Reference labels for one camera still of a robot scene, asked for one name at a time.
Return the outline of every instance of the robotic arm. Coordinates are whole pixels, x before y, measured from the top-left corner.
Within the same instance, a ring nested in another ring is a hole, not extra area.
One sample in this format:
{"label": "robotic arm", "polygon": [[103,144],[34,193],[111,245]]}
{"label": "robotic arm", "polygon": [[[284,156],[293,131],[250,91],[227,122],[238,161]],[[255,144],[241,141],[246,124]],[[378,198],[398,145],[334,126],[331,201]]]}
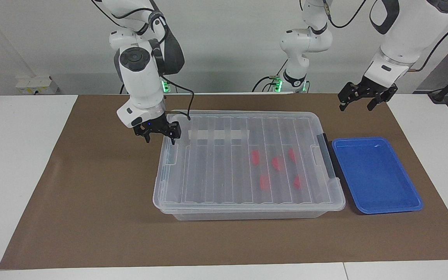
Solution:
{"label": "robotic arm", "polygon": [[300,92],[305,87],[309,59],[305,53],[320,53],[331,47],[333,35],[327,28],[327,15],[322,0],[306,0],[302,18],[307,29],[288,30],[281,39],[281,49],[288,62],[281,82],[283,91]]}
{"label": "robotic arm", "polygon": [[150,133],[161,133],[175,143],[181,138],[178,122],[165,114],[165,87],[161,76],[176,74],[184,65],[179,42],[153,0],[95,0],[103,2],[123,28],[110,35],[117,50],[115,67],[130,98],[117,115],[136,135],[150,142]]}
{"label": "robotic arm", "polygon": [[377,0],[370,14],[373,27],[385,36],[360,83],[349,82],[338,94],[340,110],[361,98],[367,105],[387,102],[404,76],[448,26],[448,0]]}

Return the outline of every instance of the plastic container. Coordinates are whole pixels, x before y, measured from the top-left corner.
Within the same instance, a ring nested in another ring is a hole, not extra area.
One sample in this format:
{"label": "plastic container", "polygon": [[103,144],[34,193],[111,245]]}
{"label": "plastic container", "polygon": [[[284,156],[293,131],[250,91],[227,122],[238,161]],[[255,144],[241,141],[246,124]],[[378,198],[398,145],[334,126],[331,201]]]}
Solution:
{"label": "plastic container", "polygon": [[332,142],[357,208],[364,214],[423,209],[423,201],[390,142],[381,137]]}
{"label": "plastic container", "polygon": [[164,138],[153,202],[178,220],[316,218],[345,207],[313,113],[195,110]]}

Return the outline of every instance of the translucent plastic lid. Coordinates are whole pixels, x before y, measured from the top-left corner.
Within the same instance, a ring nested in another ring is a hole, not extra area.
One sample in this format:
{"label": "translucent plastic lid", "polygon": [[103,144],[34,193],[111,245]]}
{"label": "translucent plastic lid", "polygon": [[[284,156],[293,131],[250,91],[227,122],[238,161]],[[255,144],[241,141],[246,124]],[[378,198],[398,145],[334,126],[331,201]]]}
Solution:
{"label": "translucent plastic lid", "polygon": [[339,211],[345,206],[313,113],[195,110],[164,138],[153,202],[167,214]]}

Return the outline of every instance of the blue tray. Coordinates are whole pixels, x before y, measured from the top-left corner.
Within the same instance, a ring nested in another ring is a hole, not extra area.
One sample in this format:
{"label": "blue tray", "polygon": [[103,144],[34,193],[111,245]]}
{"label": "blue tray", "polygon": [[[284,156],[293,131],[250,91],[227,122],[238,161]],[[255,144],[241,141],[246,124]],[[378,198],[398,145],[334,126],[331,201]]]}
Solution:
{"label": "blue tray", "polygon": [[384,138],[342,138],[332,143],[355,205],[364,214],[419,211],[423,201]]}

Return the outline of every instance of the white tabletop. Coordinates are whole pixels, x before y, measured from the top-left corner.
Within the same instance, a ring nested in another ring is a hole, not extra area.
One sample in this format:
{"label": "white tabletop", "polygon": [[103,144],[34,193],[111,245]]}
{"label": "white tabletop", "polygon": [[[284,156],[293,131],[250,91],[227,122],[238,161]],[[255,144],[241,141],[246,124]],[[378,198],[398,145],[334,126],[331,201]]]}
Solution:
{"label": "white tabletop", "polygon": [[[0,96],[0,260],[77,96]],[[399,94],[389,106],[448,207],[448,108]],[[0,271],[0,279],[444,279],[448,261]]]}

